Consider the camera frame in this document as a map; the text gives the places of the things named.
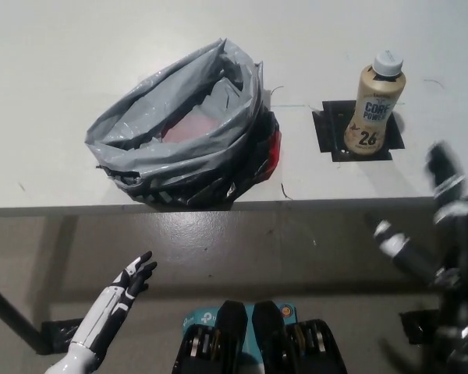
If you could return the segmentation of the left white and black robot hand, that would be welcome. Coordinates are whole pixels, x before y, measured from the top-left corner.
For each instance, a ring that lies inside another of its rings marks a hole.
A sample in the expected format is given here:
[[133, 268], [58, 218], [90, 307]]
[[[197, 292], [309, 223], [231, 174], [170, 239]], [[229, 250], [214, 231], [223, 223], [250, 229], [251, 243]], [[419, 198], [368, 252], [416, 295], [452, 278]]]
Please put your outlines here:
[[71, 342], [102, 359], [119, 332], [137, 296], [148, 289], [147, 280], [157, 263], [152, 252], [137, 257], [107, 286], [79, 325]]

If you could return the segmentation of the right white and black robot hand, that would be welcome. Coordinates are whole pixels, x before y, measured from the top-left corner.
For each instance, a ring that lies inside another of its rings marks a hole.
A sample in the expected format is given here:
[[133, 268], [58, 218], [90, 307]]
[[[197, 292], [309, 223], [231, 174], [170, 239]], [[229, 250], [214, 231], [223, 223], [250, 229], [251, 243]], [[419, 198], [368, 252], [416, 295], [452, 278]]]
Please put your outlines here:
[[443, 259], [436, 259], [385, 219], [371, 217], [368, 224], [381, 252], [400, 270], [427, 285], [454, 289], [468, 295], [468, 199], [463, 195], [465, 176], [445, 142], [436, 143], [430, 148], [427, 169], [434, 188], [434, 226], [447, 245]]

